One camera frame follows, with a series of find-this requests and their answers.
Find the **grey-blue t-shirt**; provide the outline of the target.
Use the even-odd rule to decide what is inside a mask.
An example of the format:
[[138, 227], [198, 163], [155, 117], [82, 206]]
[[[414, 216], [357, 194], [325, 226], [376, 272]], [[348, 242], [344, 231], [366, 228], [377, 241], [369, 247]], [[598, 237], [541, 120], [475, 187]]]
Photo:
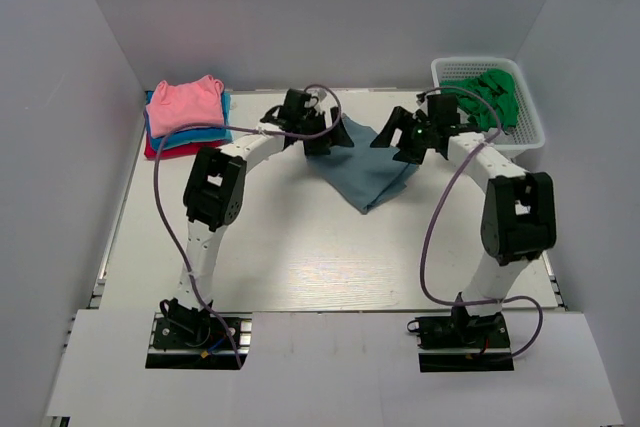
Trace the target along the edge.
[[376, 132], [348, 116], [343, 125], [353, 147], [332, 147], [329, 155], [309, 156], [307, 163], [360, 214], [395, 198], [419, 166], [393, 159], [396, 148], [371, 148]]

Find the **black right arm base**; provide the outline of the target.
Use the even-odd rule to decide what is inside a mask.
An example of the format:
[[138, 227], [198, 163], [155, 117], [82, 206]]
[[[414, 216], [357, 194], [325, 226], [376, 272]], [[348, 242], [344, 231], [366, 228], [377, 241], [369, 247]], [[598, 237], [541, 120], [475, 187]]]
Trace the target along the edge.
[[421, 373], [510, 372], [511, 342], [502, 314], [484, 325], [459, 328], [450, 316], [423, 316], [407, 323], [417, 337]]

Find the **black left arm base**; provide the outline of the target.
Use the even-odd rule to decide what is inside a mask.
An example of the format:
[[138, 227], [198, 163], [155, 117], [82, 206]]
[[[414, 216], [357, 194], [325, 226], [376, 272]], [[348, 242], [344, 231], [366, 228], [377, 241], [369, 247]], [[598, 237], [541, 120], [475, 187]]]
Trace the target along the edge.
[[146, 354], [151, 370], [237, 371], [231, 341], [215, 318], [198, 334], [191, 335], [161, 314], [155, 315]]

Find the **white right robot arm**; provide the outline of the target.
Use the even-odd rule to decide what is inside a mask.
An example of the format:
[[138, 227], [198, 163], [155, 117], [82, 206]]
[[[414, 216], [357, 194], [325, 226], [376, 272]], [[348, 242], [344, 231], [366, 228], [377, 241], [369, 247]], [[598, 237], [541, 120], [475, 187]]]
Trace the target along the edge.
[[[493, 139], [458, 122], [457, 114], [430, 118], [396, 106], [372, 148], [391, 145], [395, 132], [398, 161], [420, 164], [433, 149], [456, 168], [434, 208], [419, 262], [422, 293], [432, 302], [466, 311], [453, 318], [451, 331], [461, 344], [472, 346], [488, 332], [485, 317], [496, 315], [504, 304], [537, 302], [509, 292], [520, 274], [557, 241], [553, 180], [544, 172], [532, 173], [516, 165], [493, 145]], [[480, 238], [484, 249], [480, 263], [467, 287], [455, 300], [440, 299], [427, 286], [429, 245], [436, 221], [454, 184], [467, 175], [484, 193]]]

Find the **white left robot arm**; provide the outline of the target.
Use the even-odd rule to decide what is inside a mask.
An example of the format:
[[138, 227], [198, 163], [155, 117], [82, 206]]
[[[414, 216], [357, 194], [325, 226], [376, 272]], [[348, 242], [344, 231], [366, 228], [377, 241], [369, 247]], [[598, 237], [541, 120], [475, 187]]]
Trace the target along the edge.
[[211, 334], [213, 273], [227, 228], [240, 214], [247, 174], [298, 140], [311, 155], [328, 155], [333, 146], [352, 147], [340, 119], [342, 109], [330, 109], [331, 123], [315, 107], [280, 105], [268, 110], [254, 129], [221, 148], [203, 147], [196, 154], [183, 204], [187, 244], [179, 245], [183, 267], [176, 294], [160, 303], [162, 315], [177, 324], [188, 345], [199, 346]]

